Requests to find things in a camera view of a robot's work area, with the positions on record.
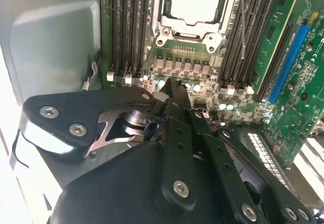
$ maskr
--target green circuit board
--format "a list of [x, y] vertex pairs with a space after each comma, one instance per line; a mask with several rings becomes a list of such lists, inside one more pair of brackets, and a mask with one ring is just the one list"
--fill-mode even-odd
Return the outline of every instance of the green circuit board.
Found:
[[292, 164], [324, 110], [324, 13], [310, 29], [264, 130], [284, 166]]
[[253, 89], [256, 93], [259, 92], [265, 79], [274, 51], [279, 45], [280, 38], [283, 35], [284, 27], [288, 23], [295, 1], [277, 0], [275, 3], [266, 35], [261, 40], [260, 49], [253, 66], [253, 70], [258, 74], [258, 79], [253, 83]]
[[[291, 78], [297, 80], [302, 76], [297, 73], [296, 63], [275, 105], [268, 102], [268, 97], [300, 25], [309, 22], [314, 12], [324, 9], [324, 0], [245, 0], [247, 29], [244, 59], [241, 59], [240, 0], [234, 0], [233, 6], [228, 8], [228, 27], [220, 29], [223, 39], [212, 53], [207, 51], [207, 45], [201, 40], [188, 42], [173, 38], [157, 46], [154, 30], [158, 26], [153, 22], [156, 18], [154, 10], [159, 9], [156, 19], [160, 22], [164, 15], [163, 7], [169, 5], [166, 0], [159, 2], [157, 7], [154, 6], [155, 0], [101, 0], [103, 88], [140, 86], [154, 92], [160, 89], [161, 80], [176, 78], [190, 86], [188, 95], [192, 107], [204, 105], [207, 111], [204, 116], [211, 124], [221, 119], [226, 125], [254, 125], [267, 135], [269, 146], [279, 161], [285, 166], [291, 164], [305, 139], [314, 130], [316, 117], [322, 113], [318, 111], [320, 100], [312, 101], [315, 100], [313, 91], [318, 88], [307, 92], [307, 100], [311, 100], [313, 105], [309, 103], [310, 107], [302, 108], [299, 103], [304, 101], [300, 100], [294, 105], [290, 98], [292, 92], [287, 91], [287, 83]], [[219, 0], [219, 7], [223, 8], [226, 2], [228, 0]], [[259, 20], [255, 19], [256, 15], [260, 16]], [[314, 46], [318, 42], [319, 30], [316, 32]], [[301, 64], [300, 60], [298, 62], [299, 66], [308, 66]], [[313, 86], [313, 81], [318, 84], [323, 82], [319, 77], [320, 68], [309, 73], [314, 78], [307, 84], [307, 90]], [[193, 90], [195, 84], [199, 84], [199, 91]], [[248, 93], [248, 86], [254, 93]], [[235, 91], [230, 94], [228, 88]], [[297, 119], [302, 122], [305, 119], [300, 119], [301, 115], [295, 114], [293, 107], [296, 111], [304, 109], [311, 116], [311, 121], [307, 125], [296, 123]]]

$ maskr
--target motherboard screw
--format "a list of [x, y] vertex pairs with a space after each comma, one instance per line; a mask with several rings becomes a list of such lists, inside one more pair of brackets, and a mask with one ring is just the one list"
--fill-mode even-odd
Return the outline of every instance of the motherboard screw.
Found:
[[294, 89], [294, 84], [293, 83], [289, 83], [288, 84], [288, 90], [292, 91]]
[[309, 43], [306, 45], [306, 51], [307, 52], [311, 52], [313, 50], [313, 44], [312, 43]]

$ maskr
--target black link arm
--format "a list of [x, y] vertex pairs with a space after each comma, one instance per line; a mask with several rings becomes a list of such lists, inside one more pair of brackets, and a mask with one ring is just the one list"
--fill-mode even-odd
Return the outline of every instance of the black link arm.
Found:
[[144, 138], [70, 183], [50, 223], [315, 223], [229, 131], [209, 129], [181, 82], [168, 79], [160, 93], [168, 99], [128, 87], [24, 103], [21, 133], [57, 161], [82, 164], [106, 145]]

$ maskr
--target ram slot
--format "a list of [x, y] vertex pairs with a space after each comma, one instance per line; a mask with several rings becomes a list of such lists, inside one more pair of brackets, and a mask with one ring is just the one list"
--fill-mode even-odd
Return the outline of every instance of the ram slot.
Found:
[[126, 9], [127, 9], [127, 0], [121, 0], [121, 32], [119, 33], [121, 35], [121, 45], [120, 45], [120, 63], [119, 63], [119, 69], [123, 73], [125, 73], [126, 70], [126, 53], [127, 53], [127, 39], [126, 39], [126, 33], [127, 33], [127, 23], [126, 23]]
[[136, 67], [134, 65], [134, 61], [136, 58], [136, 35], [137, 35], [137, 30], [136, 30], [136, 21], [137, 21], [137, 17], [138, 17], [138, 11], [137, 11], [137, 7], [138, 7], [138, 2], [139, 0], [132, 0], [132, 14], [131, 14], [131, 36], [130, 36], [130, 43], [131, 43], [131, 47], [130, 47], [130, 64], [132, 67], [132, 74], [135, 73], [136, 71]]
[[112, 0], [112, 60], [115, 71], [118, 71], [120, 66], [120, 32], [121, 32], [121, 0]]
[[[246, 37], [246, 55], [251, 49], [251, 36], [253, 34], [253, 31], [255, 30], [254, 24], [256, 17], [258, 17], [258, 12], [260, 10], [261, 3], [259, 0], [251, 0], [251, 5], [249, 6], [248, 10], [248, 16], [246, 18], [246, 26], [245, 26], [245, 37]], [[240, 44], [240, 48], [235, 51], [235, 57], [234, 60], [236, 62], [236, 67], [231, 72], [231, 78], [234, 82], [237, 81], [237, 74], [239, 73], [240, 69], [246, 64], [247, 60], [246, 58], [242, 59], [242, 44]]]
[[132, 67], [130, 52], [131, 52], [131, 29], [132, 29], [132, 0], [124, 0], [124, 70], [129, 71]]
[[137, 60], [137, 71], [140, 71], [145, 51], [146, 28], [147, 28], [147, 14], [148, 14], [148, 0], [142, 0], [143, 12], [141, 17], [141, 36], [139, 47], [139, 59]]
[[133, 59], [133, 65], [134, 69], [138, 67], [138, 61], [140, 61], [140, 46], [141, 46], [141, 32], [142, 32], [142, 27], [141, 27], [141, 20], [142, 20], [142, 12], [143, 12], [143, 0], [137, 0], [137, 7], [136, 7], [136, 12], [135, 12], [135, 19], [134, 19], [134, 29], [135, 29], [135, 45], [133, 47], [134, 49], [134, 57]]
[[[245, 10], [248, 12], [248, 7], [250, 5], [249, 0], [244, 0], [245, 1]], [[224, 63], [222, 65], [221, 68], [221, 72], [220, 72], [220, 78], [224, 81], [224, 82], [228, 82], [231, 78], [230, 78], [230, 72], [233, 70], [233, 68], [235, 68], [235, 63], [233, 61], [233, 51], [236, 51], [241, 43], [241, 17], [242, 17], [242, 13], [241, 10], [238, 9], [236, 11], [236, 19], [233, 25], [233, 28], [231, 30], [231, 33], [229, 35], [229, 41], [227, 43], [227, 48], [226, 48], [226, 54], [224, 57]]]
[[274, 0], [265, 0], [263, 3], [263, 11], [261, 13], [260, 21], [257, 23], [256, 33], [254, 36], [254, 40], [252, 43], [252, 49], [250, 50], [250, 54], [247, 56], [248, 63], [246, 67], [244, 67], [241, 71], [240, 80], [244, 81], [244, 83], [248, 83], [252, 72], [252, 65], [254, 63], [256, 57], [256, 51], [260, 47], [260, 38], [264, 35], [265, 27], [267, 26], [270, 20], [270, 14], [273, 8]]

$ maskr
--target screw head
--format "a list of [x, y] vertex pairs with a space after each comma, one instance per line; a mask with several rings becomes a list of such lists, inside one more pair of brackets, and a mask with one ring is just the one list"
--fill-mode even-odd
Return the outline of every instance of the screw head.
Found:
[[250, 221], [253, 221], [253, 222], [256, 222], [257, 221], [257, 215], [254, 211], [254, 209], [252, 209], [251, 206], [247, 205], [247, 204], [243, 204], [242, 205], [242, 211], [243, 211], [243, 214], [250, 220]]
[[309, 220], [309, 216], [306, 214], [306, 212], [302, 208], [298, 208], [299, 213], [304, 217], [305, 220]]
[[87, 133], [87, 128], [82, 124], [72, 124], [69, 130], [71, 134], [78, 137], [84, 136]]
[[230, 135], [229, 135], [229, 133], [228, 133], [227, 131], [223, 131], [223, 135], [224, 135], [226, 138], [229, 138], [229, 137], [230, 137]]
[[39, 110], [40, 115], [48, 119], [54, 119], [59, 115], [59, 111], [52, 106], [43, 106]]
[[288, 90], [292, 91], [294, 89], [294, 84], [293, 83], [289, 83], [288, 84]]
[[174, 190], [174, 192], [176, 192], [182, 198], [187, 198], [189, 196], [189, 188], [181, 180], [176, 180], [173, 183], [173, 190]]
[[194, 114], [196, 115], [196, 117], [198, 117], [200, 119], [202, 118], [202, 116], [201, 116], [201, 114], [199, 112], [195, 111]]
[[291, 208], [286, 207], [286, 212], [293, 220], [297, 220], [297, 216]]
[[311, 52], [313, 50], [313, 44], [312, 43], [309, 43], [306, 45], [306, 51], [307, 52]]
[[162, 33], [163, 33], [163, 35], [170, 35], [170, 32], [171, 32], [171, 30], [170, 30], [170, 28], [168, 28], [168, 27], [164, 27], [164, 28], [162, 29]]
[[145, 93], [142, 94], [142, 97], [145, 98], [145, 99], [147, 99], [147, 100], [150, 99], [150, 96], [147, 95], [147, 94], [145, 94]]

